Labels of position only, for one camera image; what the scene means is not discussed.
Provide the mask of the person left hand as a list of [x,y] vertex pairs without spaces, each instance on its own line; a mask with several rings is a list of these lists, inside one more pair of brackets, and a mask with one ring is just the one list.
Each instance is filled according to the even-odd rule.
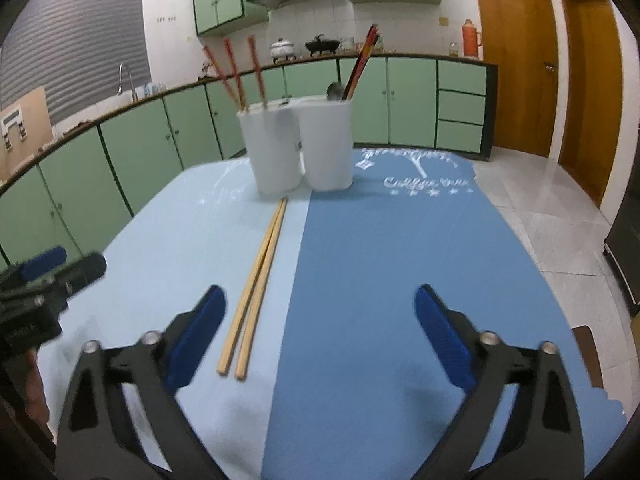
[[25,410],[28,416],[37,424],[45,427],[50,418],[43,382],[38,370],[37,352],[29,350],[25,354],[27,362],[27,375],[25,380]]

